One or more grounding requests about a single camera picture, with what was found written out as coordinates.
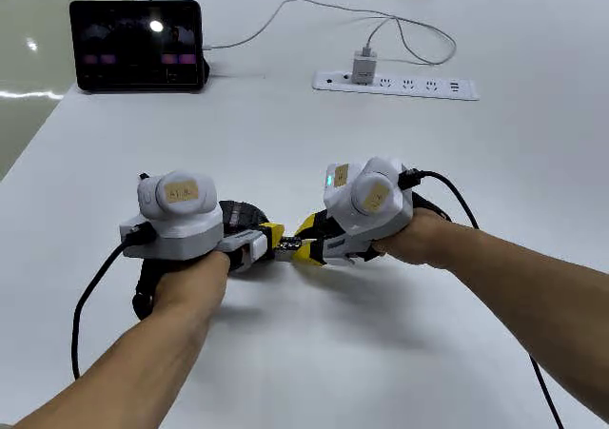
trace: forearm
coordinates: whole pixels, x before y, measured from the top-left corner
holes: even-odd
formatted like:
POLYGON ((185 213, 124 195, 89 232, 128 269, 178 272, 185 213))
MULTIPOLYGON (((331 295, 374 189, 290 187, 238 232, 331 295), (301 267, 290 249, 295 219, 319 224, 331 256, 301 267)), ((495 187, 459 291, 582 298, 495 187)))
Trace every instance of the forearm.
POLYGON ((207 325, 207 313, 180 306, 155 310, 16 427, 158 427, 201 351, 207 325))
POLYGON ((609 276, 451 227, 439 266, 454 273, 561 384, 609 419, 609 276))

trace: black cable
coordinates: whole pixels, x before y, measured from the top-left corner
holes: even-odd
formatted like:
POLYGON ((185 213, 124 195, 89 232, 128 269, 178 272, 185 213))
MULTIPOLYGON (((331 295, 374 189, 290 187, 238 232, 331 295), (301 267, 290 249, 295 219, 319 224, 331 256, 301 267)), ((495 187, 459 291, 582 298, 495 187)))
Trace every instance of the black cable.
MULTIPOLYGON (((471 209, 469 208, 469 205, 467 205, 467 202, 465 201, 465 199, 463 198, 461 193, 457 190, 457 187, 454 186, 450 180, 448 180, 446 177, 439 174, 438 172, 431 172, 428 170, 419 171, 416 169, 407 170, 406 172, 403 172, 402 174, 400 174, 399 186, 401 189, 406 189, 403 186, 411 187, 411 186, 418 185, 423 177, 432 177, 434 179, 440 180, 443 184, 448 186, 448 188, 450 188, 450 190, 453 192, 453 194, 459 201, 459 204, 461 204, 461 207, 463 208, 463 210, 465 210, 465 213, 467 214, 467 218, 469 218, 469 221, 472 224, 472 226, 474 227, 474 229, 480 229, 478 227, 478 222, 476 221, 474 214, 472 213, 471 209)), ((543 393, 543 396, 545 397, 545 401, 547 402, 548 406, 550 407, 550 411, 552 412, 554 421, 556 422, 556 425, 559 429, 564 429, 564 426, 562 425, 562 421, 560 420, 559 412, 557 411, 556 407, 554 406, 554 402, 552 401, 552 396, 550 396, 550 392, 548 391, 548 388, 545 385, 545 380, 543 379, 543 375, 541 374, 540 365, 537 363, 537 361, 535 361, 535 359, 531 355, 529 355, 529 359, 531 360, 531 363, 533 364, 533 370, 535 370, 535 376, 537 377, 537 381, 540 384, 541 392, 543 393)))
POLYGON ((85 303, 87 303, 88 297, 91 295, 95 286, 102 280, 104 274, 108 272, 108 269, 114 263, 116 258, 119 257, 123 251, 132 245, 143 245, 149 244, 156 239, 156 231, 152 227, 152 224, 146 222, 142 224, 137 224, 134 226, 125 239, 118 245, 110 256, 104 261, 102 266, 99 268, 93 280, 90 281, 87 288, 83 292, 83 295, 78 300, 76 304, 76 308, 74 309, 74 319, 72 321, 72 342, 71 342, 71 362, 72 362, 72 373, 74 374, 74 379, 78 380, 80 378, 80 370, 78 368, 78 334, 80 333, 80 316, 83 312, 83 307, 85 303))
POLYGON ((552 401, 552 397, 550 396, 550 392, 548 391, 547 386, 545 385, 545 380, 543 379, 543 375, 541 374, 540 365, 537 364, 537 361, 533 359, 531 355, 529 355, 529 359, 533 364, 533 370, 535 370, 535 375, 537 376, 537 381, 540 383, 541 391, 543 392, 543 396, 545 397, 545 401, 548 402, 548 406, 550 407, 550 411, 552 412, 552 416, 554 417, 554 421, 559 429, 564 429, 562 425, 562 421, 560 420, 559 412, 554 406, 554 402, 552 401))
POLYGON ((91 282, 88 284, 87 288, 85 289, 85 292, 78 300, 76 308, 74 309, 74 320, 72 323, 71 358, 72 373, 74 374, 75 380, 78 380, 80 378, 80 371, 78 369, 78 334, 80 332, 80 315, 83 312, 83 307, 85 306, 88 297, 93 292, 93 289, 95 289, 95 286, 97 286, 97 283, 102 280, 102 277, 104 277, 104 274, 106 274, 109 267, 112 265, 112 263, 114 263, 114 260, 116 260, 116 258, 118 258, 119 255, 123 253, 125 248, 127 248, 128 246, 129 245, 127 244, 127 242, 122 242, 120 245, 114 248, 114 251, 110 253, 110 256, 108 256, 106 261, 99 268, 99 270, 95 274, 95 277, 93 277, 93 280, 91 280, 91 282))

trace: hand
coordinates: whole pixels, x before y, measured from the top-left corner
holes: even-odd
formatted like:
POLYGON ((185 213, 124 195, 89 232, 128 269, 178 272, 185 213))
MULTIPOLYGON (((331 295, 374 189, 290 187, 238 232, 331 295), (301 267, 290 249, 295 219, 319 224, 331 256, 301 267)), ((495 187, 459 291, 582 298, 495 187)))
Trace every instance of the hand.
POLYGON ((156 288, 154 310, 179 307, 209 318, 225 296, 229 267, 226 254, 212 251, 191 267, 166 274, 156 288))
POLYGON ((415 208, 412 220, 399 233, 373 243, 379 252, 389 253, 411 264, 443 268, 442 250, 447 230, 455 226, 426 208, 415 208))

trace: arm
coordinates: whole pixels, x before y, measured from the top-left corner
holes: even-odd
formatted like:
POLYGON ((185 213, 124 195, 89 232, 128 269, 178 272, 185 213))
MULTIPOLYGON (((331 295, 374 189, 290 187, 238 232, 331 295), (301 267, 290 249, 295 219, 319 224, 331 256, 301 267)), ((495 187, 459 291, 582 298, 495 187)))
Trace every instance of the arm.
POLYGON ((165 276, 152 314, 15 429, 158 427, 203 347, 225 294, 228 266, 228 257, 214 252, 165 276))
POLYGON ((609 421, 609 275, 423 209, 375 248, 455 274, 552 377, 609 421))

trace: power strip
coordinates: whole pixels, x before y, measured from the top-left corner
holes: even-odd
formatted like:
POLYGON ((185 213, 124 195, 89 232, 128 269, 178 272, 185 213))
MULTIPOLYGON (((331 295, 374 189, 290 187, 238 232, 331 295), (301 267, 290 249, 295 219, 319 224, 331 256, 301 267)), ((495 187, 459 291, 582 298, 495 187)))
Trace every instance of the power strip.
POLYGON ((351 72, 342 70, 316 72, 313 78, 313 87, 328 91, 352 91, 462 101, 478 101, 480 99, 476 86, 471 80, 377 74, 374 76, 372 84, 357 85, 351 83, 351 72))

